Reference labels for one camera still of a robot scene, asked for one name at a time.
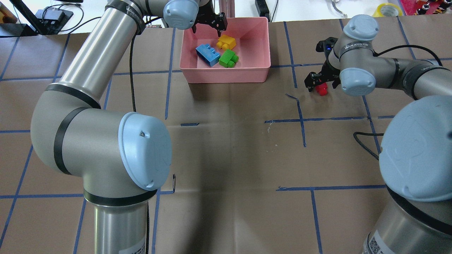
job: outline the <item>pink box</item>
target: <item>pink box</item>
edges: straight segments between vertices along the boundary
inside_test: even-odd
[[[227,30],[223,32],[235,38],[237,46],[232,51],[239,56],[234,68],[220,64],[210,67],[196,54],[195,48],[210,44],[220,55],[217,47],[217,31],[208,25],[197,24],[196,33],[184,31],[180,69],[188,83],[258,83],[267,79],[270,68],[270,42],[267,18],[228,18]]]

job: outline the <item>roll of yellow tape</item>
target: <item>roll of yellow tape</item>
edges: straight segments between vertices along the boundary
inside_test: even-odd
[[[402,9],[391,3],[381,4],[377,7],[372,17],[395,17],[402,16]]]

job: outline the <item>blue toy block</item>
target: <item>blue toy block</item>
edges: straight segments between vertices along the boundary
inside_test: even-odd
[[[196,47],[196,53],[204,60],[210,67],[216,65],[220,59],[220,54],[215,52],[215,49],[209,44],[201,44]]]

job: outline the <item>green toy block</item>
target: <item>green toy block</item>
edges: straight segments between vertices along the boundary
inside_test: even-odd
[[[226,49],[223,55],[220,57],[219,63],[221,66],[226,68],[232,68],[239,61],[239,57],[234,51]]]

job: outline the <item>robotic arm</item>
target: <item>robotic arm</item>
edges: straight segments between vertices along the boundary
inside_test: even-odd
[[[405,91],[416,101],[388,126],[380,170],[391,200],[363,245],[363,253],[452,253],[452,72],[429,61],[375,57],[379,30],[370,16],[353,17],[336,38],[319,42],[325,52],[312,89],[327,81],[351,96],[375,87]]]
[[[227,27],[212,0],[111,0],[32,117],[38,157],[58,172],[83,178],[84,197],[95,205],[97,254],[144,253],[147,201],[166,181],[171,164],[162,121],[100,110],[98,103],[133,36],[142,33],[145,15],[163,17],[179,29],[200,23],[220,33]]]

